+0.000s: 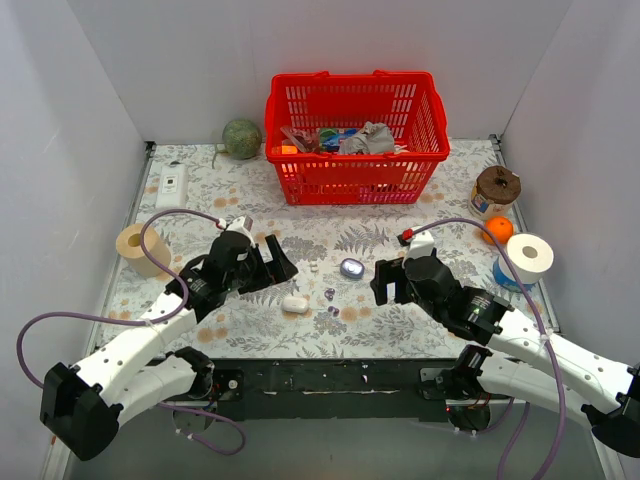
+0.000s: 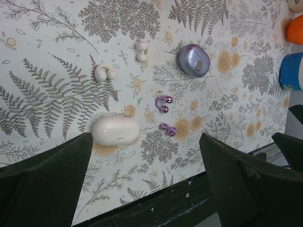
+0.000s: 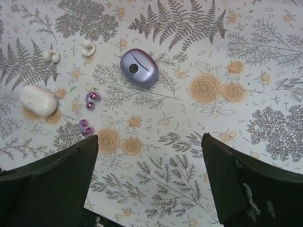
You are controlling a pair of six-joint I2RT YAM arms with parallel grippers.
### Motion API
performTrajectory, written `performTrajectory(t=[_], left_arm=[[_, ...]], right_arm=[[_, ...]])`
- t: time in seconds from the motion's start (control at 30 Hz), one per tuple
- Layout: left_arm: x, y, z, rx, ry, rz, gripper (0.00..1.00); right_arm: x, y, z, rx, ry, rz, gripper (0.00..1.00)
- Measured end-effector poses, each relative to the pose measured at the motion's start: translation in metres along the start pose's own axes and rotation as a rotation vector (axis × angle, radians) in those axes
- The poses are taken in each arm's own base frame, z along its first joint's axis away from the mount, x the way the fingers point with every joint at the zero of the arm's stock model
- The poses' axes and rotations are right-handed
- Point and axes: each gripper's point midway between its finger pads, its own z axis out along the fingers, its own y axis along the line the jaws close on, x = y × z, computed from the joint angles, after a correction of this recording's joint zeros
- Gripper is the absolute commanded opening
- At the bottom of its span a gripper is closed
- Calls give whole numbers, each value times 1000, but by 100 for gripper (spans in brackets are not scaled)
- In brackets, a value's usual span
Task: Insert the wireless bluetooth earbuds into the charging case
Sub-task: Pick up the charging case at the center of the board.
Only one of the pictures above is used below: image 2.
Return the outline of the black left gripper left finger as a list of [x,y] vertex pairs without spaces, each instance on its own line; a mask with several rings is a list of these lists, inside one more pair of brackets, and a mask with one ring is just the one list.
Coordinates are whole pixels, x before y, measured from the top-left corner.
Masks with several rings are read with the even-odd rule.
[[93,138],[83,133],[0,169],[2,227],[70,227],[89,164]]

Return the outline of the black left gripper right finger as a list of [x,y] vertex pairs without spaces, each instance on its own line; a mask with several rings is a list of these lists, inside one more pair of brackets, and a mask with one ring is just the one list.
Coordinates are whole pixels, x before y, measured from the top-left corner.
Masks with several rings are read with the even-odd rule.
[[282,133],[272,138],[288,168],[201,136],[206,175],[223,227],[302,226],[303,142]]

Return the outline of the white earbud charging case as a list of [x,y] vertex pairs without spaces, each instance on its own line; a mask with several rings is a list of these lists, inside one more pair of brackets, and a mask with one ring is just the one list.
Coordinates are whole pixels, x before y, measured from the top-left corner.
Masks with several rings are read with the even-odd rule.
[[140,134],[138,122],[131,117],[106,116],[97,120],[92,135],[103,146],[120,146],[134,143]]

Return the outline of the white clip earbud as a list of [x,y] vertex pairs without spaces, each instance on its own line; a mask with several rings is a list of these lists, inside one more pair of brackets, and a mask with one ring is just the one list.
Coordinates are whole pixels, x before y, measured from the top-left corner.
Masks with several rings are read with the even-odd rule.
[[146,62],[148,59],[148,55],[149,55],[149,49],[148,49],[147,42],[143,42],[143,41],[137,42],[135,44],[135,47],[138,51],[138,54],[137,54],[138,61]]
[[101,63],[96,66],[94,76],[98,82],[105,82],[106,80],[114,80],[116,72],[108,65]]

